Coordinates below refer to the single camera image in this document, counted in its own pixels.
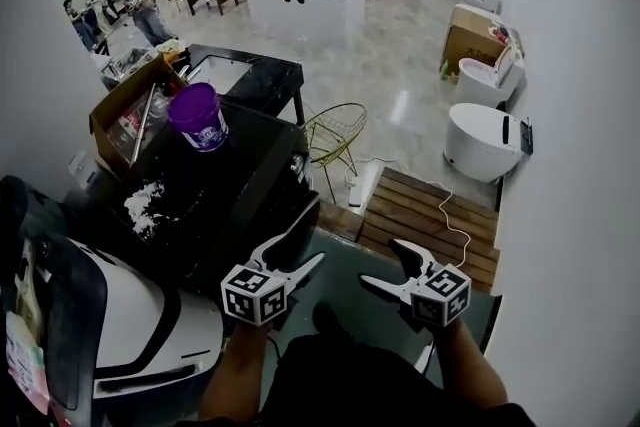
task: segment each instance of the polished floor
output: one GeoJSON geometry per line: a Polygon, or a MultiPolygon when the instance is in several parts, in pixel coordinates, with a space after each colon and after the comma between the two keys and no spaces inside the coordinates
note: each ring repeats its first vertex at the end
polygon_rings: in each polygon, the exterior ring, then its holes
{"type": "MultiPolygon", "coordinates": [[[[493,206],[495,186],[460,175],[442,157],[455,86],[440,80],[439,65],[456,0],[366,0],[364,30],[350,45],[313,45],[271,37],[252,25],[246,2],[238,7],[228,2],[221,17],[215,6],[209,10],[203,1],[196,6],[195,16],[184,3],[158,1],[170,29],[187,43],[300,62],[307,119],[345,102],[364,105],[367,124],[351,145],[351,153],[356,160],[377,157],[390,161],[357,163],[365,199],[386,165],[424,181],[440,182],[480,205],[493,206]]],[[[146,45],[140,31],[131,22],[124,23],[119,22],[109,37],[111,55],[146,45]]],[[[293,105],[281,117],[294,121],[293,105]]],[[[328,167],[337,202],[344,207],[349,195],[345,167],[339,161],[328,167]]],[[[314,188],[331,200],[321,169],[314,170],[314,188]]],[[[364,203],[355,210],[362,212],[364,203]]]]}

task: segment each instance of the freestanding bathtub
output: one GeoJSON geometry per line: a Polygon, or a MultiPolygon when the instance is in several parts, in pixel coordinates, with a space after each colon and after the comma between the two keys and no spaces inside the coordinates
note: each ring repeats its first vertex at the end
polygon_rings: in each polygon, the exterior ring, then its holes
{"type": "Polygon", "coordinates": [[[248,0],[253,22],[268,34],[316,45],[354,41],[365,20],[364,0],[248,0]]]}

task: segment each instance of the white toilet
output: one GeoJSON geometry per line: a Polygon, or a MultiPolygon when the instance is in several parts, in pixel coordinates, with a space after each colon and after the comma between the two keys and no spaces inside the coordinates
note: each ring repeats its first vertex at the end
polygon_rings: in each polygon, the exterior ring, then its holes
{"type": "Polygon", "coordinates": [[[494,67],[475,59],[461,59],[453,101],[497,107],[511,97],[523,76],[524,60],[513,44],[505,47],[494,67]]]}
{"type": "Polygon", "coordinates": [[[472,103],[451,107],[444,157],[470,178],[489,183],[532,148],[531,128],[497,109],[472,103]]]}

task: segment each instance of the metal chair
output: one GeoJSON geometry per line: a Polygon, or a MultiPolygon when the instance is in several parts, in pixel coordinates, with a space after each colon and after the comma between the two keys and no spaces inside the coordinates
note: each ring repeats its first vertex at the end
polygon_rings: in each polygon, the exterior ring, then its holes
{"type": "Polygon", "coordinates": [[[367,110],[364,106],[359,103],[343,103],[315,115],[302,127],[309,146],[311,165],[324,169],[334,203],[337,203],[336,196],[331,187],[327,166],[340,159],[358,176],[349,145],[362,132],[366,123],[367,110]],[[342,157],[345,151],[350,162],[342,157]]]}

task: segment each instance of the sink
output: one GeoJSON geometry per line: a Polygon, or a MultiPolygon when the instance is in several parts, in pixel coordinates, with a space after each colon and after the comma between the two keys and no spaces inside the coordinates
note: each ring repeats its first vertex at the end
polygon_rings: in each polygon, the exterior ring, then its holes
{"type": "Polygon", "coordinates": [[[189,82],[207,82],[218,94],[224,95],[252,66],[253,64],[210,55],[195,66],[193,72],[188,75],[189,82]]]}

